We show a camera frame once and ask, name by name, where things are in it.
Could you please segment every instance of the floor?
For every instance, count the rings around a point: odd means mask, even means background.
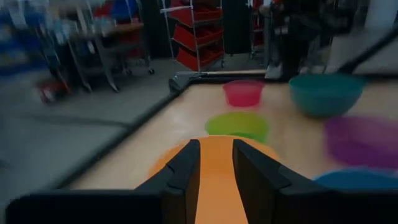
[[[101,88],[54,105],[41,103],[34,88],[38,79],[49,75],[45,70],[1,79],[0,209],[12,198],[51,187],[167,96],[169,78],[187,70],[166,59],[154,60],[152,67],[155,75],[135,68],[134,77],[121,81],[120,93]],[[212,70],[258,68],[260,58],[242,54],[226,56],[225,68],[216,64]]]

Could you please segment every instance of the gray floor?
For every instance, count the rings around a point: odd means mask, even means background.
[[[258,69],[260,61],[247,54],[227,56],[222,70]],[[152,67],[155,75],[135,68],[135,77],[121,81],[120,93],[104,87],[54,105],[41,103],[34,88],[47,71],[0,80],[0,209],[69,173],[166,97],[168,79],[187,70],[171,60],[155,60]]]

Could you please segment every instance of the teal bowl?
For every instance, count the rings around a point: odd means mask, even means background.
[[[290,96],[305,115],[326,118],[351,109],[361,97],[365,81],[345,75],[299,75],[289,81]]]

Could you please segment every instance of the pink bowl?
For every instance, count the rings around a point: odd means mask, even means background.
[[[231,106],[256,106],[261,99],[264,83],[253,80],[237,80],[224,85],[226,100]]]

